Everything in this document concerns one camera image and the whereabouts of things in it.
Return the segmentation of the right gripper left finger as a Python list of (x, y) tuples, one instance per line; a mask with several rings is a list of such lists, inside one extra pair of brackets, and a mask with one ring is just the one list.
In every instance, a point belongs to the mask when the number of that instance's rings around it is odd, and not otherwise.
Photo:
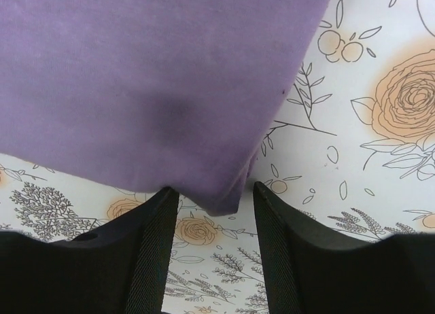
[(178, 202), (162, 189), (71, 241), (2, 232), (1, 312), (161, 312)]

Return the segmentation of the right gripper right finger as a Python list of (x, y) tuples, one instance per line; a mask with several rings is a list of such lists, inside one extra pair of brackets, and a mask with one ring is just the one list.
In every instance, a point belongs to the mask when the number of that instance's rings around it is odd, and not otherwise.
[(433, 313), (434, 235), (368, 243), (253, 187), (271, 313)]

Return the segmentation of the purple t shirt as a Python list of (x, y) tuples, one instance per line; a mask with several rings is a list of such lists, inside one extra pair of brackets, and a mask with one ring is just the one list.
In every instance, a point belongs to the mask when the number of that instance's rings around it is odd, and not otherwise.
[(330, 0), (1, 0), (1, 152), (236, 213)]

